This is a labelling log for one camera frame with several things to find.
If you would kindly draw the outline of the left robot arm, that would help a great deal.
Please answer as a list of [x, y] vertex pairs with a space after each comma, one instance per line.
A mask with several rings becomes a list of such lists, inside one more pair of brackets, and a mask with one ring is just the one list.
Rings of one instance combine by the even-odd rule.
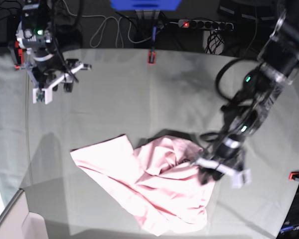
[[287, 6], [258, 55], [258, 66], [243, 79], [237, 93], [221, 107], [223, 126], [202, 134], [207, 145], [193, 158], [198, 182], [206, 185], [227, 175], [232, 186], [250, 183], [243, 144], [266, 120], [290, 75], [299, 68], [299, 3]]

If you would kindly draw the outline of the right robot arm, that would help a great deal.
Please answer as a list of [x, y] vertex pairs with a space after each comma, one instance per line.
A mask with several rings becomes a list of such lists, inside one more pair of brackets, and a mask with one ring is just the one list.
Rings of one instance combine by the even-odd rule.
[[46, 105], [53, 100], [53, 92], [60, 84], [65, 92], [73, 90], [78, 82], [76, 73], [91, 70], [92, 66], [79, 59], [64, 57], [64, 53], [82, 47], [79, 23], [84, 1], [78, 2], [78, 11], [72, 24], [57, 23], [57, 1], [26, 0], [21, 20], [15, 33], [18, 46], [25, 50], [29, 60], [19, 64], [33, 83], [33, 103]]

